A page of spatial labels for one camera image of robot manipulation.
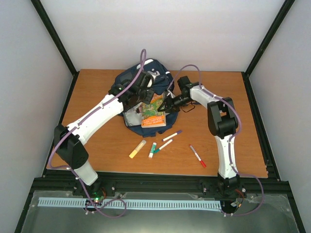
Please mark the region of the orange treehouse book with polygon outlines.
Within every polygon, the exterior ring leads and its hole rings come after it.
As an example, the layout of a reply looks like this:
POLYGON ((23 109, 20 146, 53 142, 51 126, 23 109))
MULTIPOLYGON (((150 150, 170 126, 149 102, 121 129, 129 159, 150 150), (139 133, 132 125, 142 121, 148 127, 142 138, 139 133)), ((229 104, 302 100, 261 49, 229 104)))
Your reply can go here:
POLYGON ((149 104, 143 103, 141 106, 141 127, 155 128, 166 126, 166 116, 157 109, 163 103, 163 95, 154 94, 149 104))

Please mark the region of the navy blue backpack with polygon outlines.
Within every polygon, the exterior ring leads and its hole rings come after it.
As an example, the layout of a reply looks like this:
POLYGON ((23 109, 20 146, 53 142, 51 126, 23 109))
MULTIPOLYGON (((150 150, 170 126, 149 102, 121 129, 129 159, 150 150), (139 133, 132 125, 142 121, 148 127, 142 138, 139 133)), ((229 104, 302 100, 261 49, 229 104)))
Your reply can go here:
POLYGON ((145 61, 135 83, 118 97, 123 104, 120 116, 128 129, 142 137, 154 137, 172 128, 178 113, 159 111, 165 96, 172 92, 172 74, 156 59, 145 61))

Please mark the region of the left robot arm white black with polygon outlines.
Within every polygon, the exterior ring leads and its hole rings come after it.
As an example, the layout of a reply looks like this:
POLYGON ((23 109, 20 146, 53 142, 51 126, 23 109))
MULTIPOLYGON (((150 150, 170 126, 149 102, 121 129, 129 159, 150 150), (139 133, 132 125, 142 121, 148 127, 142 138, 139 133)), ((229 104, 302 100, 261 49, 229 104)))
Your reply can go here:
POLYGON ((150 103, 154 91, 155 75, 137 71, 134 77, 126 76, 113 85, 107 95, 88 113, 67 126, 59 124, 54 129, 53 152, 66 162, 84 184, 84 190, 97 195, 101 190, 98 174, 92 168, 85 144, 110 119, 137 104, 150 103))

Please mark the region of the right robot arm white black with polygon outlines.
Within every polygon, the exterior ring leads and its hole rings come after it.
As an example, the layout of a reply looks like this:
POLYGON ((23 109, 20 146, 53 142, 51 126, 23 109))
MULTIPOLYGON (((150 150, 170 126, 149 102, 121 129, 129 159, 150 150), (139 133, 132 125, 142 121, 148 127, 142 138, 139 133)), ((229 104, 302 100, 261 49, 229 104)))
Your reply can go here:
POLYGON ((181 94, 173 97, 169 92, 158 111, 178 112, 182 106, 192 101, 207 109, 207 125, 216 139, 219 156, 217 191, 221 196, 227 197, 240 185, 234 142, 241 121, 237 117, 233 100, 211 93, 200 82, 190 82, 187 76, 181 77, 177 83, 181 94))

